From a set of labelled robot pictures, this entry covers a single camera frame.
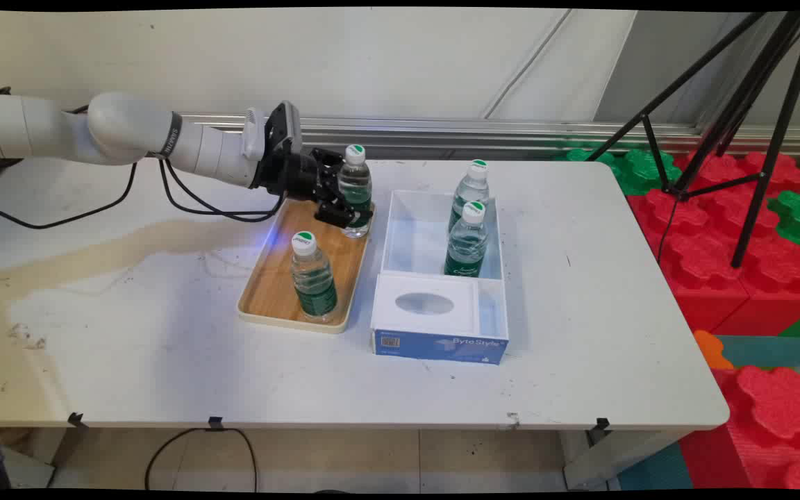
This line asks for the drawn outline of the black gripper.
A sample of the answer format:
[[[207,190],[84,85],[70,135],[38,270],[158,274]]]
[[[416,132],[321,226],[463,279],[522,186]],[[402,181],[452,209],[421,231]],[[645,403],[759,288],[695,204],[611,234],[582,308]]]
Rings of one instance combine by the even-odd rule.
[[[311,155],[271,152],[258,161],[255,187],[270,195],[315,202],[313,216],[324,224],[343,230],[362,227],[374,215],[371,201],[352,203],[333,189],[344,163],[342,154],[318,147],[311,149]]]

